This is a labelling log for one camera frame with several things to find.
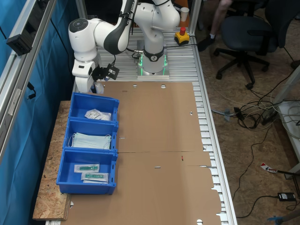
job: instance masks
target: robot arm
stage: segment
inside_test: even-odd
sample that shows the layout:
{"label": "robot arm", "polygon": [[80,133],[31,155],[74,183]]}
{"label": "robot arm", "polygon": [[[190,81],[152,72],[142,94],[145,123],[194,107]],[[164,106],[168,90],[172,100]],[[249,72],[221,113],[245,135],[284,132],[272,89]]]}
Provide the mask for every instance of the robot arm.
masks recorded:
{"label": "robot arm", "polygon": [[108,64],[107,68],[101,67],[97,46],[112,55],[125,51],[134,17],[145,39],[142,69],[153,74],[167,65],[162,31],[174,30],[180,22],[180,16],[171,0],[153,0],[155,5],[137,2],[123,0],[116,25],[100,19],[77,19],[70,23],[69,38],[75,56],[72,73],[80,92],[89,92],[94,80],[116,79],[119,69],[114,67],[114,62]]}
{"label": "robot arm", "polygon": [[69,38],[75,56],[72,73],[80,92],[89,92],[95,77],[106,80],[109,77],[116,78],[119,70],[114,67],[114,63],[109,64],[108,68],[100,68],[101,58],[97,54],[97,46],[103,47],[112,55],[126,50],[137,1],[123,0],[116,25],[100,19],[82,18],[70,23]]}

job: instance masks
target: white cup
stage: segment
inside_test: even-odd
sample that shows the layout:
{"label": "white cup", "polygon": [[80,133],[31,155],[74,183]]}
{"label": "white cup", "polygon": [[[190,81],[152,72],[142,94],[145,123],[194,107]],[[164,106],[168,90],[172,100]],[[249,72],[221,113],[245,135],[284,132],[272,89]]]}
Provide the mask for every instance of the white cup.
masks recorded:
{"label": "white cup", "polygon": [[187,20],[189,9],[186,7],[181,8],[180,20],[185,22]]}

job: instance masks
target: green syringe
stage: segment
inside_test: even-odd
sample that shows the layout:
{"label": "green syringe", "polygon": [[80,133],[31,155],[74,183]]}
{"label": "green syringe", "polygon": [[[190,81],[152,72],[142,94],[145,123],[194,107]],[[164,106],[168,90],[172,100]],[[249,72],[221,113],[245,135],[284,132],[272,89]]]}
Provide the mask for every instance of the green syringe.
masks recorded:
{"label": "green syringe", "polygon": [[79,170],[97,170],[97,165],[89,165],[89,166],[80,166]]}
{"label": "green syringe", "polygon": [[85,178],[104,178],[104,175],[87,173],[87,174],[85,174]]}

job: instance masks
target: blue plastic bin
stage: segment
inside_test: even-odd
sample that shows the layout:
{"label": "blue plastic bin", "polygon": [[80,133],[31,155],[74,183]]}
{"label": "blue plastic bin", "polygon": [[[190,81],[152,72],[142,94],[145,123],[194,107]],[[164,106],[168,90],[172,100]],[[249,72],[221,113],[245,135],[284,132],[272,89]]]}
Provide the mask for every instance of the blue plastic bin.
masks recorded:
{"label": "blue plastic bin", "polygon": [[[56,184],[61,193],[73,194],[109,194],[116,188],[115,170],[118,154],[92,149],[74,150],[64,148]],[[100,173],[109,173],[108,184],[84,183],[81,173],[74,172],[75,164],[100,164]]]}
{"label": "blue plastic bin", "polygon": [[74,133],[81,133],[84,135],[95,135],[95,136],[106,136],[110,135],[112,137],[110,150],[117,152],[116,143],[117,143],[117,131],[119,125],[116,123],[108,122],[98,122],[93,120],[79,120],[69,118],[67,121],[67,128],[65,133],[65,140],[63,147],[69,147],[69,144],[72,143],[72,135]]}
{"label": "blue plastic bin", "polygon": [[117,99],[73,92],[69,118],[93,120],[86,118],[84,115],[89,110],[97,109],[100,112],[111,113],[112,120],[110,122],[118,123],[118,107],[119,100]]}

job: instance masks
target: office chair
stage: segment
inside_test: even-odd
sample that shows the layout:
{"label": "office chair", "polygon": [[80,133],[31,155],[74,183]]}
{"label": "office chair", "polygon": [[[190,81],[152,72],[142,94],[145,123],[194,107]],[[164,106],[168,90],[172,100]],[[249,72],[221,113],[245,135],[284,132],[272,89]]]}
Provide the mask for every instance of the office chair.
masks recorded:
{"label": "office chair", "polygon": [[228,10],[227,14],[229,16],[233,15],[244,15],[253,16],[254,12],[260,8],[265,8],[268,0],[250,1],[250,0],[238,0],[234,1],[230,8],[236,10],[235,12]]}
{"label": "office chair", "polygon": [[270,63],[248,55],[248,52],[266,55],[276,51],[277,47],[283,48],[290,22],[299,12],[300,0],[269,0],[265,9],[265,17],[269,23],[249,16],[226,18],[221,26],[222,39],[225,45],[234,51],[217,48],[214,55],[224,53],[235,59],[221,68],[216,78],[221,80],[225,70],[235,64],[238,64],[238,67],[244,64],[251,80],[246,87],[252,89],[255,79],[249,61],[265,65],[262,68],[263,72],[268,70]]}

